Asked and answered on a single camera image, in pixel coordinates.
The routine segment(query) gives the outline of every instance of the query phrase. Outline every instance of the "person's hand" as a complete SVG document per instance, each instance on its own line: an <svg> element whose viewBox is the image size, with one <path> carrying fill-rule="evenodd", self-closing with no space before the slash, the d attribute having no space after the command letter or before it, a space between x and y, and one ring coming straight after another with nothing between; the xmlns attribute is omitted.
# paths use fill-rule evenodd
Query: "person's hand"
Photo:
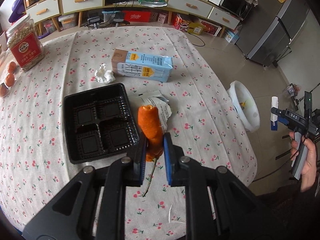
<svg viewBox="0 0 320 240"><path fill-rule="evenodd" d="M295 154L298 149L298 143L294 140L294 132L289 132L290 137L292 138L291 142L291 156ZM312 187L316 180L316 146L314 143L308 138L305 140L304 145L308 148L306 162L301 171L301 187L300 191L304 192Z"/></svg>

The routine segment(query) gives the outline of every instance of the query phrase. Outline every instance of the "wooden leg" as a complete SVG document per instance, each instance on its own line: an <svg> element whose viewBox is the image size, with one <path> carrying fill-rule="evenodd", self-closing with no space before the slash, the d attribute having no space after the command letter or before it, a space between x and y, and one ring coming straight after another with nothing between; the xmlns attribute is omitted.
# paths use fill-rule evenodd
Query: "wooden leg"
<svg viewBox="0 0 320 240"><path fill-rule="evenodd" d="M41 22L39 22L39 34L40 34L40 36L42 36L42 34L43 34L43 30L42 30L42 28L43 28L43 25L42 25L42 23Z"/></svg>
<svg viewBox="0 0 320 240"><path fill-rule="evenodd" d="M58 22L57 22L57 19L56 19L55 17L53 17L53 18L51 18L51 20L52 20L54 26L56 27L57 31L58 31L58 32L61 32L60 26L59 26L59 24L58 24Z"/></svg>
<svg viewBox="0 0 320 240"><path fill-rule="evenodd" d="M82 25L82 17L83 17L83 11L79 12L79 22L78 22L78 27L80 28Z"/></svg>
<svg viewBox="0 0 320 240"><path fill-rule="evenodd" d="M219 37L222 38L223 34L224 34L224 31L225 31L226 27L223 26L221 31L220 31L220 34L219 34Z"/></svg>
<svg viewBox="0 0 320 240"><path fill-rule="evenodd" d="M171 25L171 20L172 20L172 11L169 11L168 14L168 24Z"/></svg>

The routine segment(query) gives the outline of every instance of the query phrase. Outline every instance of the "table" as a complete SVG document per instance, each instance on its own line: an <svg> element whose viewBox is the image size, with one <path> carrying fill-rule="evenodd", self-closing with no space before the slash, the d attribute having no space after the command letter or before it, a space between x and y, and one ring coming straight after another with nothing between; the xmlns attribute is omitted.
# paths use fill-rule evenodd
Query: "table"
<svg viewBox="0 0 320 240"><path fill-rule="evenodd" d="M115 48L172 56L167 83L119 76L116 82L125 85L128 96L160 90L172 110L168 131L173 143L204 166L224 165L245 185L252 182L257 162L245 129L218 77L184 33L146 26L107 28L62 36L44 47L45 58L0 101L0 205L19 230L88 165L68 160L63 98L100 87L94 71L110 64ZM121 156L90 164L104 167ZM184 188L167 185L161 156L142 198L151 169L147 163L141 188L127 189L126 239L177 239L185 234Z"/></svg>

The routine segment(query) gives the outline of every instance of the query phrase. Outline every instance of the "tiled floor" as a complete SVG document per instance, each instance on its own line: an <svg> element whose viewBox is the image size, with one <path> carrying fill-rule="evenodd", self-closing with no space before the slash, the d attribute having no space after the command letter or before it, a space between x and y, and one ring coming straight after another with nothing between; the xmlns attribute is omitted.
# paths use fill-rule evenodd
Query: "tiled floor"
<svg viewBox="0 0 320 240"><path fill-rule="evenodd" d="M134 23L134 25L173 27L172 25L158 22ZM45 42L87 29L87 27L75 27L63 30L60 33L56 31L41 41ZM203 44L197 37L190 34L187 34L187 36L193 44ZM290 148L290 139L282 139L282 136L288 133L288 129L279 124L278 131L270 130L272 96L278 96L279 108L293 109L292 101L285 90L287 84L278 69L273 67L264 69L261 65L246 60L240 49L236 45L229 44L225 39L213 37L206 33L201 34L199 37L204 41L205 46L196 48L221 80L224 87L229 89L230 83L238 80L248 88L254 97L260 114L260 128L257 132L248 133L248 137L258 161L256 178L262 177L280 167L289 157L286 156L277 161L275 160L275 156ZM278 187L288 184L290 165L291 162L273 175L253 182L249 188L256 195L260 195L273 192Z"/></svg>

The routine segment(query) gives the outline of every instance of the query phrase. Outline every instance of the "drawer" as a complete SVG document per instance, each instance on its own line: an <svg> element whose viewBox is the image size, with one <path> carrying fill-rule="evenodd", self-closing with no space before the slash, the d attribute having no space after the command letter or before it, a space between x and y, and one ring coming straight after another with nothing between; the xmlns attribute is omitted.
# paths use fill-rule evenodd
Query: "drawer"
<svg viewBox="0 0 320 240"><path fill-rule="evenodd" d="M27 13L30 14L35 23L60 14L58 0L45 0L27 9Z"/></svg>
<svg viewBox="0 0 320 240"><path fill-rule="evenodd" d="M103 0L62 0L63 13L82 11L95 7L102 7Z"/></svg>
<svg viewBox="0 0 320 240"><path fill-rule="evenodd" d="M199 0L169 0L168 7L207 18L212 6Z"/></svg>
<svg viewBox="0 0 320 240"><path fill-rule="evenodd" d="M224 12L216 7L213 8L208 19L220 23L232 30L235 29L239 23L239 20L237 18L234 18L229 13Z"/></svg>

